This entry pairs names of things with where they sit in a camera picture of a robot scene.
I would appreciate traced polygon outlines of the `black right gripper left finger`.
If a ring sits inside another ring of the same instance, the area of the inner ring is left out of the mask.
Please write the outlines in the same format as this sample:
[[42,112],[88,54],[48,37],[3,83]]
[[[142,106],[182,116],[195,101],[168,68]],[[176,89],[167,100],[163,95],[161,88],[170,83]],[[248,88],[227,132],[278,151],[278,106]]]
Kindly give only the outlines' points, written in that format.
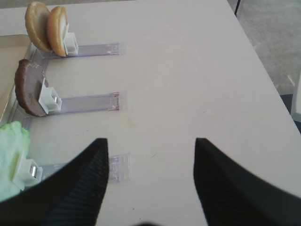
[[97,138],[55,174],[1,202],[0,224],[94,226],[108,180],[108,140]]

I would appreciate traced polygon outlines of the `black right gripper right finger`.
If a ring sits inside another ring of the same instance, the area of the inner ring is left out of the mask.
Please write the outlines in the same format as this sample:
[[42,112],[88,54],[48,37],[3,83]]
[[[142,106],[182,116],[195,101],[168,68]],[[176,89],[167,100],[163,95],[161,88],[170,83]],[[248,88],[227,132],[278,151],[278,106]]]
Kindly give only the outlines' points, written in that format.
[[299,226],[301,199],[266,182],[206,138],[195,142],[193,178],[209,226]]

